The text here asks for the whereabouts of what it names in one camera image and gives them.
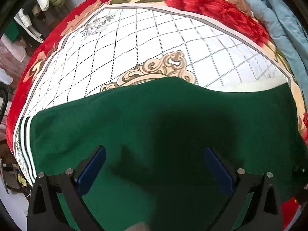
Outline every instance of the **white grid pattern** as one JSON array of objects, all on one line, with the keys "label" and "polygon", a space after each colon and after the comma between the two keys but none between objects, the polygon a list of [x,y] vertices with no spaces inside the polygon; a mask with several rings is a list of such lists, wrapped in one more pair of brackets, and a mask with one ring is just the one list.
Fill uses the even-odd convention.
[{"label": "white grid pattern", "polygon": [[[114,19],[82,36],[93,20]],[[181,50],[196,84],[206,88],[281,76],[270,61],[239,40],[195,19],[144,8],[105,9],[73,32],[41,78],[25,116],[98,93],[149,58]]]}]

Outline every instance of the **blanket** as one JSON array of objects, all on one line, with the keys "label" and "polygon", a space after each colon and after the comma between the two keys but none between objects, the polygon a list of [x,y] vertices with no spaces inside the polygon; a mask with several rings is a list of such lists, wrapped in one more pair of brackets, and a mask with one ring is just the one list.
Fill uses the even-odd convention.
[{"label": "blanket", "polygon": [[26,173],[31,161],[22,154],[30,147],[17,142],[22,119],[172,76],[225,92],[244,92],[247,84],[263,91],[284,79],[296,103],[297,128],[306,133],[304,101],[290,66],[245,0],[87,0],[30,59],[7,119],[7,142]]}]

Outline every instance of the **light blue cloth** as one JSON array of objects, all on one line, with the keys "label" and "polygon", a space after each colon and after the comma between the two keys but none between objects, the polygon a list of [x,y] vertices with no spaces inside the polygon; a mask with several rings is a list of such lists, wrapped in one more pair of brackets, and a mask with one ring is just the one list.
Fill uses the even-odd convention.
[{"label": "light blue cloth", "polygon": [[285,55],[308,105],[308,39],[296,16],[282,0],[246,0]]}]

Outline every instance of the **metal screw head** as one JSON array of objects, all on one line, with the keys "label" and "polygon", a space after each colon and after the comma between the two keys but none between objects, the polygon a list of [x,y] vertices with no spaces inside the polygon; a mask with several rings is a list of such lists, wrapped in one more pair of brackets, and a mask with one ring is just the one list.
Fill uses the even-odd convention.
[{"label": "metal screw head", "polygon": [[72,168],[68,168],[67,170],[65,170],[65,173],[67,175],[71,175],[74,172],[74,170]]},{"label": "metal screw head", "polygon": [[44,175],[45,175],[44,172],[39,172],[39,173],[38,173],[38,177],[39,177],[39,178],[42,178]]},{"label": "metal screw head", "polygon": [[266,172],[267,177],[272,178],[273,177],[273,173],[272,172]]},{"label": "metal screw head", "polygon": [[243,169],[243,168],[238,168],[238,173],[239,173],[240,175],[243,175],[243,174],[246,173],[246,171],[245,171],[245,169]]}]

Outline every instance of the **red fabric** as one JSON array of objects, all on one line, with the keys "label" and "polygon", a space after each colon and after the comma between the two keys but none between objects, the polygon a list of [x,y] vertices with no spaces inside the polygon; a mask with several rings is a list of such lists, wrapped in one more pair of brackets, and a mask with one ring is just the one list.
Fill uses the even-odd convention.
[{"label": "red fabric", "polygon": [[[100,0],[102,3],[107,2],[109,0]],[[27,74],[28,70],[31,68],[32,64],[35,62],[37,55],[44,51],[45,55],[52,49],[54,43],[58,43],[63,36],[60,36],[62,31],[66,28],[67,23],[72,21],[76,15],[80,15],[80,13],[87,8],[89,5],[94,4],[96,0],[86,0],[84,3],[81,3],[78,7],[76,7],[64,20],[50,33],[50,35],[46,38],[46,40],[37,48],[34,52],[33,56],[30,58],[30,61],[25,68],[20,83],[18,84],[15,95],[13,98],[13,102],[9,111],[8,119],[7,119],[7,143],[13,152],[13,133],[14,128],[20,115],[20,112],[26,102],[28,93],[30,91],[32,85],[32,79],[29,79],[27,82],[22,82]]]},{"label": "red fabric", "polygon": [[290,200],[284,202],[281,205],[282,208],[282,219],[283,219],[283,230],[293,220],[296,211],[298,210],[299,203],[295,202],[295,198],[292,197]]},{"label": "red fabric", "polygon": [[205,15],[247,36],[259,46],[269,41],[266,29],[236,5],[224,0],[166,0],[167,6]]},{"label": "red fabric", "polygon": [[304,113],[304,119],[303,119],[303,122],[307,128],[306,132],[304,133],[304,140],[305,140],[305,143],[306,145],[308,146],[308,120],[307,120],[307,112]]}]

